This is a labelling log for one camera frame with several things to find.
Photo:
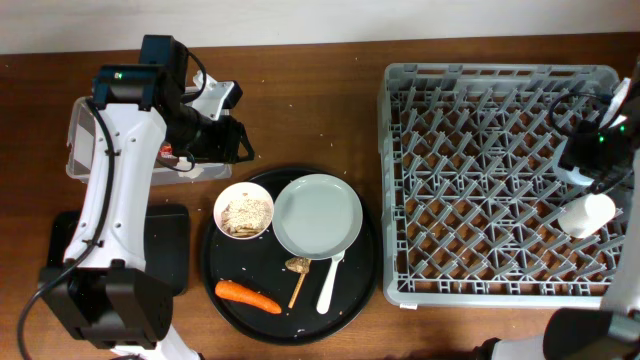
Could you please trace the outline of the red snack wrapper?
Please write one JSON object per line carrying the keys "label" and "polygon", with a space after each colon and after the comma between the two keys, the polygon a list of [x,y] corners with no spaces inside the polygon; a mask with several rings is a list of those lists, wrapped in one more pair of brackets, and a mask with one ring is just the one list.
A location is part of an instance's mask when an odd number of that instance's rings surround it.
{"label": "red snack wrapper", "polygon": [[162,159],[172,159],[174,157],[172,146],[170,144],[162,144],[158,156]]}

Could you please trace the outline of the white cup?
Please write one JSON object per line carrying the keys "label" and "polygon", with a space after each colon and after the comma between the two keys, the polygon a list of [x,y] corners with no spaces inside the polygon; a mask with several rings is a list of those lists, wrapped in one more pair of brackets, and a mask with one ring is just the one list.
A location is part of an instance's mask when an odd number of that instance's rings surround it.
{"label": "white cup", "polygon": [[560,228],[575,238],[586,238],[614,218],[614,201],[606,194],[587,194],[564,206],[557,221]]}

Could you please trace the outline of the pink bowl with food scraps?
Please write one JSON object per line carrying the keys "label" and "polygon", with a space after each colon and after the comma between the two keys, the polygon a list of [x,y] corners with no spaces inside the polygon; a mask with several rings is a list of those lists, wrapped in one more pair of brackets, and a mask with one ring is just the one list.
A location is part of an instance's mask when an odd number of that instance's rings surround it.
{"label": "pink bowl with food scraps", "polygon": [[253,182],[225,188],[217,197],[213,219],[217,228],[232,239],[259,238],[270,226],[274,201],[270,193]]}

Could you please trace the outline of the grey plate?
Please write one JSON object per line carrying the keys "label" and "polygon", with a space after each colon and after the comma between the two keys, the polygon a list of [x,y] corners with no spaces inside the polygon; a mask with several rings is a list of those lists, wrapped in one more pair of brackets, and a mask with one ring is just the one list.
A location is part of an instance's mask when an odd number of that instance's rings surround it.
{"label": "grey plate", "polygon": [[289,253],[324,260],[355,242],[363,218],[350,185],[332,175],[311,174],[291,181],[277,195],[272,228]]}

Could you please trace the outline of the wooden chopstick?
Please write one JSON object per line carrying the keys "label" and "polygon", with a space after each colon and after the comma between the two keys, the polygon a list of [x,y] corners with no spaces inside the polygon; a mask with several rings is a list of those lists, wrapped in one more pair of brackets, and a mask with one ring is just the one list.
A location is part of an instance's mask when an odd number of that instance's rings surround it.
{"label": "wooden chopstick", "polygon": [[288,303],[288,308],[289,309],[293,309],[293,307],[295,306],[296,300],[297,300],[297,298],[299,296],[299,292],[300,292],[301,287],[302,287],[302,285],[304,283],[306,275],[307,275],[307,273],[300,273],[299,274],[298,281],[296,283],[296,286],[294,288],[294,291],[293,291],[293,293],[291,295],[291,298],[289,300],[289,303]]}

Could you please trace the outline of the white tissue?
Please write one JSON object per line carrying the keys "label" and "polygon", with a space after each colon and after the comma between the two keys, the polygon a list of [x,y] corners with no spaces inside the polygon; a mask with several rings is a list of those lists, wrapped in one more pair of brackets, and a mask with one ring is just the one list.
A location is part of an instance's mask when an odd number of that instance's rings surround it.
{"label": "white tissue", "polygon": [[192,170],[190,170],[189,172],[185,173],[185,176],[190,178],[190,179],[195,179],[195,178],[198,178],[202,174],[203,171],[204,171],[204,169],[202,168],[201,165],[195,165]]}

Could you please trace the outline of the blue cup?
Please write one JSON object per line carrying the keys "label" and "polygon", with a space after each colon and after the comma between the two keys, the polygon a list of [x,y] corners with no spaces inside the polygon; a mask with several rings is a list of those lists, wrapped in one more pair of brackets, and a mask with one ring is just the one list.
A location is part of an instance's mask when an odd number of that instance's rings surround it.
{"label": "blue cup", "polygon": [[578,167],[574,167],[572,170],[566,170],[560,166],[560,159],[564,153],[565,147],[567,145],[567,139],[563,140],[558,147],[554,150],[554,153],[551,157],[551,165],[554,174],[556,177],[568,184],[577,185],[577,186],[590,186],[594,180],[587,176],[582,175],[579,172]]}

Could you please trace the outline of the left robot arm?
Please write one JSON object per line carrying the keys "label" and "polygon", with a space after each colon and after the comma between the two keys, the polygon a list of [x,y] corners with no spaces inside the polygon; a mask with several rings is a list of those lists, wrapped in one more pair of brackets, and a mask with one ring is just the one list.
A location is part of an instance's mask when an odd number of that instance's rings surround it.
{"label": "left robot arm", "polygon": [[124,358],[196,357],[173,327],[171,287],[146,272],[146,209],[162,145],[194,165],[255,155],[231,115],[241,88],[200,70],[188,91],[194,61],[174,37],[147,35],[136,63],[101,67],[85,101],[95,141],[83,208],[60,266],[39,276],[37,297],[73,338]]}

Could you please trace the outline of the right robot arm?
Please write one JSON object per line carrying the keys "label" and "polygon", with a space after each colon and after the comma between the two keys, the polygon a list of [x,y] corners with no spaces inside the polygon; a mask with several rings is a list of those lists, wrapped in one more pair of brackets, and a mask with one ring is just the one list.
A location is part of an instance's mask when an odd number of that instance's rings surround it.
{"label": "right robot arm", "polygon": [[[604,115],[567,133],[552,157],[556,176],[585,185],[587,195],[571,201],[558,223],[578,237],[609,220],[609,190],[639,176],[639,76],[599,96]],[[545,332],[523,340],[492,338],[476,347],[474,359],[636,359],[639,356],[639,196],[631,197],[628,226],[617,270],[596,310],[561,308]]]}

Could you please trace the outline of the grey dishwasher rack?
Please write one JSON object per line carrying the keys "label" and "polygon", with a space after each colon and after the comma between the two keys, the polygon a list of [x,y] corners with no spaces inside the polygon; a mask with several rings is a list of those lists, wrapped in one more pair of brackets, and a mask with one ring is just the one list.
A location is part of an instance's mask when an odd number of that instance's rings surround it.
{"label": "grey dishwasher rack", "polygon": [[618,83],[604,65],[389,65],[378,95],[386,299],[598,307],[627,221],[564,233],[557,219],[584,189],[559,180],[551,157]]}

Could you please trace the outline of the black rectangular tray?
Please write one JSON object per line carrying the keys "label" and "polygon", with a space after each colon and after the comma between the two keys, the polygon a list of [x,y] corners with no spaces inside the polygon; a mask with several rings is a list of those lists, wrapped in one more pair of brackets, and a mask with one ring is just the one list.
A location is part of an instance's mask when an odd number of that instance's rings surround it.
{"label": "black rectangular tray", "polygon": [[[64,252],[79,224],[80,211],[65,211],[53,221],[47,268],[60,268]],[[173,296],[187,290],[190,253],[190,216],[184,205],[147,208],[144,227],[145,272],[172,288]]]}

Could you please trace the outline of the brown food lump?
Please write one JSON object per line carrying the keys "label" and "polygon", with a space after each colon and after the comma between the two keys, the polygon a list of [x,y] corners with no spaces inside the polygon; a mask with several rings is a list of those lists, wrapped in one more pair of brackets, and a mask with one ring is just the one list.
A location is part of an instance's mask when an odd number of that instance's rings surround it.
{"label": "brown food lump", "polygon": [[294,257],[285,262],[287,270],[298,274],[307,274],[310,271],[311,260],[304,257]]}

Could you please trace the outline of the clear plastic bin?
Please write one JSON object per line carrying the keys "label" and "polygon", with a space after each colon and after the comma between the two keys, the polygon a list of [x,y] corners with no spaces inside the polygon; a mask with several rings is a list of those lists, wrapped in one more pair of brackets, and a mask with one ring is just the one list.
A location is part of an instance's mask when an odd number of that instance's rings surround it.
{"label": "clear plastic bin", "polygon": [[[76,100],[69,125],[67,145],[70,147],[67,175],[87,184],[95,156],[107,150],[106,135],[88,106],[87,97]],[[148,180],[149,184],[170,185],[225,179],[231,166],[205,162],[204,171],[195,179],[185,176],[187,165],[171,170],[156,163],[167,126],[157,110],[144,111],[138,105],[109,104],[99,112],[107,126],[116,153],[114,182]]]}

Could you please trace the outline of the round black serving tray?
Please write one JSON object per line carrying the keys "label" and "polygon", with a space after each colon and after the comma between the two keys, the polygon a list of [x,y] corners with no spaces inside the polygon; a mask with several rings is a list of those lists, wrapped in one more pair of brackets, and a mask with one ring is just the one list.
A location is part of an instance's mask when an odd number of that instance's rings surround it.
{"label": "round black serving tray", "polygon": [[[217,222],[253,187],[274,205],[261,233],[234,238]],[[342,179],[282,168],[225,190],[201,251],[203,281],[218,312],[241,333],[302,345],[348,325],[376,286],[382,245],[364,201]]]}

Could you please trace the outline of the orange carrot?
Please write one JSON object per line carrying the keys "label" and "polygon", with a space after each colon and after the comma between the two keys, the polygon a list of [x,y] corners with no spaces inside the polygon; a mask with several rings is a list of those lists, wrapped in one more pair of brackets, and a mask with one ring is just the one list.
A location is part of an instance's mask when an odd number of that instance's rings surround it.
{"label": "orange carrot", "polygon": [[270,314],[282,313],[280,305],[274,300],[231,280],[218,282],[214,292],[219,298],[224,300],[253,306]]}

